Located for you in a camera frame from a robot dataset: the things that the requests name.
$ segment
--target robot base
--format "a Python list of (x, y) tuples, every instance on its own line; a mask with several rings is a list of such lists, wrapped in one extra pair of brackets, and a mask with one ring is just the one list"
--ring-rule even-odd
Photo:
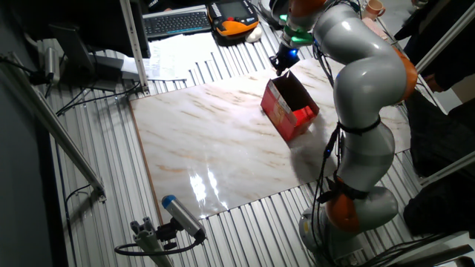
[[(317, 261), (319, 261), (320, 264), (323, 263), (323, 266), (329, 265), (329, 263), (321, 257), (320, 251), (318, 251), (315, 240), (313, 239), (313, 231), (317, 231), (317, 216), (320, 216), (322, 234), (327, 238), (326, 244), (330, 246), (330, 254), (333, 260), (343, 266), (355, 266), (359, 264), (353, 256), (353, 253), (362, 250), (363, 246), (359, 242), (359, 238), (355, 238), (356, 234), (348, 234), (335, 229), (328, 220), (324, 207), (320, 209), (320, 214), (315, 212), (314, 216), (314, 227), (312, 228), (312, 208), (306, 209), (298, 223), (298, 230), (302, 242), (307, 249), (315, 255)], [(316, 237), (320, 245), (321, 241), (318, 233), (316, 233)]]

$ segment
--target metal grating floor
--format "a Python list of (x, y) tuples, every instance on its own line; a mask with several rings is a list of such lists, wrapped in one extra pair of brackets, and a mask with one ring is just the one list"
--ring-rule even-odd
[[(277, 52), (281, 32), (271, 30), (264, 23), (261, 23), (261, 27), (263, 36), (259, 42), (236, 43), (231, 47), (216, 45), (213, 47), (213, 60), (197, 62), (189, 70), (186, 81), (150, 81), (150, 94), (271, 68), (268, 58)], [(40, 42), (39, 49), (44, 50), (45, 45), (52, 42)], [(121, 57), (109, 50), (98, 55)], [(304, 47), (299, 56), (301, 59), (312, 58), (311, 50)], [(118, 86), (117, 91), (123, 92), (130, 86)], [(78, 93), (78, 88), (53, 89), (48, 102), (57, 111)], [(80, 99), (107, 95), (111, 93), (85, 90)], [(143, 93), (130, 96), (131, 99), (141, 97), (144, 97)], [(92, 168), (102, 177), (108, 198), (104, 203), (92, 202), (94, 198), (89, 197), (89, 188), (71, 197), (68, 210), (72, 216), (72, 240), (68, 236), (65, 207), (60, 203), (70, 266), (153, 266), (147, 257), (125, 257), (114, 253), (114, 246), (132, 243), (131, 221), (148, 216), (155, 225), (159, 222), (126, 99), (111, 97), (89, 102), (76, 106), (60, 119)], [(56, 155), (53, 139), (52, 144), (53, 155)], [(59, 196), (67, 196), (73, 190), (87, 185), (61, 148), (59, 157), (54, 157), (54, 164)], [(359, 236), (364, 244), (363, 250), (355, 255), (359, 262), (370, 259), (392, 245), (413, 240), (404, 225), (402, 211), (409, 199), (421, 189), (416, 180), (410, 154), (407, 151), (397, 154), (380, 185), (396, 195), (399, 215), (384, 227)], [(297, 230), (298, 218), (311, 205), (312, 193), (312, 185), (302, 185), (205, 218), (201, 222), (209, 240), (193, 251), (171, 258), (176, 266), (312, 266), (312, 258), (303, 247)], [(191, 242), (186, 234), (181, 234), (176, 241), (179, 247)]]

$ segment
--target red box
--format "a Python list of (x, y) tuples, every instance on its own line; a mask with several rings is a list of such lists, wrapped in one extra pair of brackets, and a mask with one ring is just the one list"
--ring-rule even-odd
[(320, 111), (291, 71), (269, 80), (261, 107), (285, 141), (305, 133)]

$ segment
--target marble board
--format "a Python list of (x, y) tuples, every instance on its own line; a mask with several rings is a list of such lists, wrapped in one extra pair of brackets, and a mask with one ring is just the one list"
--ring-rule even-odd
[[(331, 62), (335, 76), (343, 65)], [(338, 117), (333, 89), (319, 63), (300, 61), (292, 72), (320, 113), (304, 135), (286, 143), (262, 111), (272, 70), (131, 101), (142, 152), (160, 201), (174, 194), (198, 218), (311, 182)], [(410, 147), (410, 129), (397, 107), (380, 112), (396, 141)], [(333, 155), (325, 174), (335, 170)], [(167, 223), (171, 217), (158, 205)]]

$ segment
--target black keyboard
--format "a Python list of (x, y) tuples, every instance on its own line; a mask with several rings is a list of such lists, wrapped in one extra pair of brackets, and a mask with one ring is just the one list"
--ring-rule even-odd
[(206, 12), (182, 13), (144, 19), (148, 39), (211, 30)]

